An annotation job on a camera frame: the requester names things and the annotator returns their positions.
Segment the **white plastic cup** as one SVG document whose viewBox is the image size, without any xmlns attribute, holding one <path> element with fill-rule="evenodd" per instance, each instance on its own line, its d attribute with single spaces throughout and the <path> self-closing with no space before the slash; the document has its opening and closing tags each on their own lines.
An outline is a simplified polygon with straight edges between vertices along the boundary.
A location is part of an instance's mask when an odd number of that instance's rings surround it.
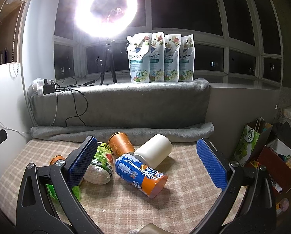
<svg viewBox="0 0 291 234">
<path fill-rule="evenodd" d="M 172 152 L 172 143 L 161 134 L 154 135 L 134 152 L 134 157 L 155 169 Z"/>
</svg>

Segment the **green label noodle cup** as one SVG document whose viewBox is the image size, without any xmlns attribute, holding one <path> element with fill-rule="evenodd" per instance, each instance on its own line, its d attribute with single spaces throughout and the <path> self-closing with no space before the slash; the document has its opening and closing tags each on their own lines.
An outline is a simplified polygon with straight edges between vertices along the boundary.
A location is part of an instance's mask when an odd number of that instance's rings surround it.
<svg viewBox="0 0 291 234">
<path fill-rule="evenodd" d="M 113 161 L 111 147 L 98 142 L 97 152 L 84 174 L 84 180 L 97 185 L 107 184 L 113 177 Z"/>
</svg>

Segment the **copper orange cup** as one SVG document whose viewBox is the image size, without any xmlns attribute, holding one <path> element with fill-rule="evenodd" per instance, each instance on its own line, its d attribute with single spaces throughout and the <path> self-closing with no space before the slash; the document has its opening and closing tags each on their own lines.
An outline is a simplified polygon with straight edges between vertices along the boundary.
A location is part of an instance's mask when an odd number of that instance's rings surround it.
<svg viewBox="0 0 291 234">
<path fill-rule="evenodd" d="M 135 152 L 131 141 L 123 132 L 113 134 L 108 140 L 108 145 L 111 147 L 116 157 L 120 157 L 124 154 L 133 154 Z"/>
</svg>

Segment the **blue orange printed cup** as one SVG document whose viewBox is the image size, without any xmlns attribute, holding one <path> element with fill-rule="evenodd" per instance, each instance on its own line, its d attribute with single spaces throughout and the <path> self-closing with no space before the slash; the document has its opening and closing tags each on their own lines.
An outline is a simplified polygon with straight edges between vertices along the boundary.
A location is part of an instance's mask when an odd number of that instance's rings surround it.
<svg viewBox="0 0 291 234">
<path fill-rule="evenodd" d="M 167 175 L 143 164 L 131 154 L 118 157 L 115 161 L 115 170 L 119 177 L 150 199 L 162 191 L 168 180 Z"/>
</svg>

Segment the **green plastic wrapper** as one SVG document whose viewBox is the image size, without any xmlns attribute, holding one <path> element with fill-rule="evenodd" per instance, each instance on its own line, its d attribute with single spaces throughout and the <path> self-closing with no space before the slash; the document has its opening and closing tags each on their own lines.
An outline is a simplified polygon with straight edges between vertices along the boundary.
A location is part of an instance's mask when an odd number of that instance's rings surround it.
<svg viewBox="0 0 291 234">
<path fill-rule="evenodd" d="M 65 189 L 55 189 L 55 187 L 52 184 L 46 185 L 47 191 L 50 195 L 50 197 L 56 201 L 59 200 L 58 195 L 64 195 Z M 70 190 L 70 192 L 77 198 L 78 201 L 81 201 L 81 191 L 79 186 L 74 186 Z"/>
</svg>

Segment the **red cardboard box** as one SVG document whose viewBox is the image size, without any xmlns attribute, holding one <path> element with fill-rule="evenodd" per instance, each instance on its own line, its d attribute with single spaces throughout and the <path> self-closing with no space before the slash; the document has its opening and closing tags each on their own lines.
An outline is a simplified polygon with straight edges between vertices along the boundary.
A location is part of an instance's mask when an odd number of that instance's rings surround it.
<svg viewBox="0 0 291 234">
<path fill-rule="evenodd" d="M 291 148 L 284 142 L 275 139 L 265 145 L 257 161 L 267 168 L 282 193 L 291 189 Z"/>
</svg>

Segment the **white power strip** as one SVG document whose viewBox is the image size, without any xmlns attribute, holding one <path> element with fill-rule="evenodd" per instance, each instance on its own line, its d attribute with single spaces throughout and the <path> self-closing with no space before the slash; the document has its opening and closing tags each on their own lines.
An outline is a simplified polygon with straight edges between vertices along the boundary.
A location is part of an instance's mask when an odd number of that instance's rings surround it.
<svg viewBox="0 0 291 234">
<path fill-rule="evenodd" d="M 41 78 L 32 82 L 32 89 L 39 97 L 56 92 L 56 86 L 51 80 Z"/>
</svg>

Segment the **green paper bag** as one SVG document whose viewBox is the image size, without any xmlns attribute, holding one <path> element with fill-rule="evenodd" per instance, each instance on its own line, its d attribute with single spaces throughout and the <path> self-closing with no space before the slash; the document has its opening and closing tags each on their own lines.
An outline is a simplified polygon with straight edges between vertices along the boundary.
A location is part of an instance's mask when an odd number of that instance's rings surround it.
<svg viewBox="0 0 291 234">
<path fill-rule="evenodd" d="M 245 124 L 234 152 L 235 160 L 242 167 L 258 157 L 267 142 L 271 130 L 272 125 L 263 118 L 258 118 L 251 123 Z"/>
</svg>

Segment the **rolled grey blanket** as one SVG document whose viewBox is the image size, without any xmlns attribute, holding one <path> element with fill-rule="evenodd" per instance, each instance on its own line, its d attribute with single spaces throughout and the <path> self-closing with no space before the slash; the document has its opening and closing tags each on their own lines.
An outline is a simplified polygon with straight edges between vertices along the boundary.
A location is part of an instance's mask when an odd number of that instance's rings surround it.
<svg viewBox="0 0 291 234">
<path fill-rule="evenodd" d="M 108 142 L 115 133 L 125 133 L 133 145 L 142 145 L 157 134 L 165 136 L 172 143 L 196 142 L 210 137 L 214 130 L 213 123 L 208 122 L 178 129 L 37 126 L 32 127 L 30 133 L 34 139 L 75 143 L 82 143 L 88 136 L 95 137 L 99 142 Z"/>
</svg>

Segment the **grey blanket on backrest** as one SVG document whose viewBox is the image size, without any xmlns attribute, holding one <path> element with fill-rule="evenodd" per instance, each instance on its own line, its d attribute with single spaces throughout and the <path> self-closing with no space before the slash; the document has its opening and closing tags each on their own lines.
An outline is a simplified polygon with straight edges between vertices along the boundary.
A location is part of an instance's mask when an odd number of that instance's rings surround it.
<svg viewBox="0 0 291 234">
<path fill-rule="evenodd" d="M 178 129 L 205 122 L 210 93 L 204 78 L 117 83 L 34 95 L 30 104 L 39 126 Z"/>
</svg>

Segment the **wooden shelf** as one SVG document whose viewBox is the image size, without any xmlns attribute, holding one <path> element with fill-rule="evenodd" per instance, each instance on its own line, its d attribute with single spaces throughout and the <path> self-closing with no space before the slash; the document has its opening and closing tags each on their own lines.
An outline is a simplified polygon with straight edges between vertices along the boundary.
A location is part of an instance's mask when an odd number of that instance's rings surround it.
<svg viewBox="0 0 291 234">
<path fill-rule="evenodd" d="M 18 60 L 21 23 L 28 0 L 0 0 L 0 65 Z"/>
</svg>

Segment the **black tripod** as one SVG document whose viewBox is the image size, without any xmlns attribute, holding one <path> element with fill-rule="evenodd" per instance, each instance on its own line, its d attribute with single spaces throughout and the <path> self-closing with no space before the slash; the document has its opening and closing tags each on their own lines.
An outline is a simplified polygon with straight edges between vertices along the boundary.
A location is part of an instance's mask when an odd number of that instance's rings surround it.
<svg viewBox="0 0 291 234">
<path fill-rule="evenodd" d="M 98 62 L 98 67 L 101 73 L 101 82 L 100 82 L 101 85 L 104 83 L 104 78 L 105 78 L 107 68 L 110 68 L 113 83 L 117 83 L 114 57 L 113 57 L 113 42 L 114 40 L 112 39 L 106 39 L 105 50 L 102 55 L 102 59 L 98 57 L 96 60 Z"/>
</svg>

